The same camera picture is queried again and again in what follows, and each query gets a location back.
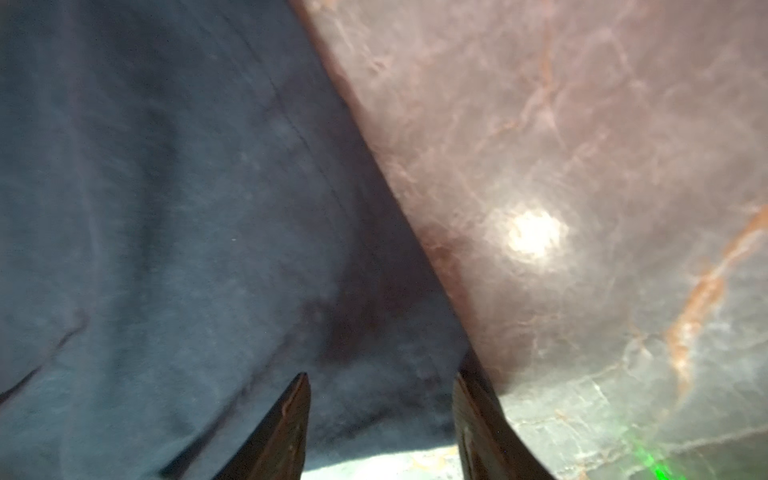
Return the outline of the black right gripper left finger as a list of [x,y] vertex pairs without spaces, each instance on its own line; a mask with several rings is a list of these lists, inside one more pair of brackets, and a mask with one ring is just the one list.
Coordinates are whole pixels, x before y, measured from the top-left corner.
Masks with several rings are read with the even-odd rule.
[[297,374],[215,480],[299,480],[311,405],[308,375]]

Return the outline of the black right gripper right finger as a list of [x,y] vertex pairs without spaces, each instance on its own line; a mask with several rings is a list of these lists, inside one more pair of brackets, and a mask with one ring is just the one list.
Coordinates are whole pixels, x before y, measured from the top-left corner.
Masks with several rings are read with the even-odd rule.
[[465,479],[554,479],[512,430],[478,377],[467,371],[454,381],[453,414]]

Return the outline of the dark navy maroon-trimmed tank top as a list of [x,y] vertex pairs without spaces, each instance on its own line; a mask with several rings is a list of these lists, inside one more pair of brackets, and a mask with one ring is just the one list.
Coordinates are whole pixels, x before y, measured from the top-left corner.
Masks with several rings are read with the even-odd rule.
[[209,479],[300,372],[306,466],[454,440],[468,338],[285,1],[1,5],[1,475]]

